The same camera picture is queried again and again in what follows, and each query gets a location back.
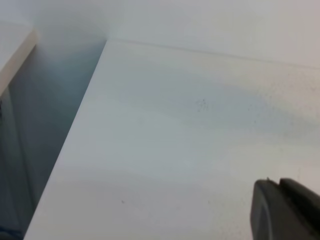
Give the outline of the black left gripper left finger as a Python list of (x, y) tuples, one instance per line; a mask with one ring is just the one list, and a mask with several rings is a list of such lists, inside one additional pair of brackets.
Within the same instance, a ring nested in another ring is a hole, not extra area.
[(282, 190), (280, 183), (254, 183), (250, 210), (254, 240), (318, 240), (320, 215), (305, 215)]

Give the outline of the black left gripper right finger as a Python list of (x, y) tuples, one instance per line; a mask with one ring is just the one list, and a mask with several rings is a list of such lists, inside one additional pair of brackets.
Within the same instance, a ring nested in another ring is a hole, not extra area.
[(320, 196), (314, 191), (290, 178), (281, 178), (279, 185), (304, 215), (320, 214)]

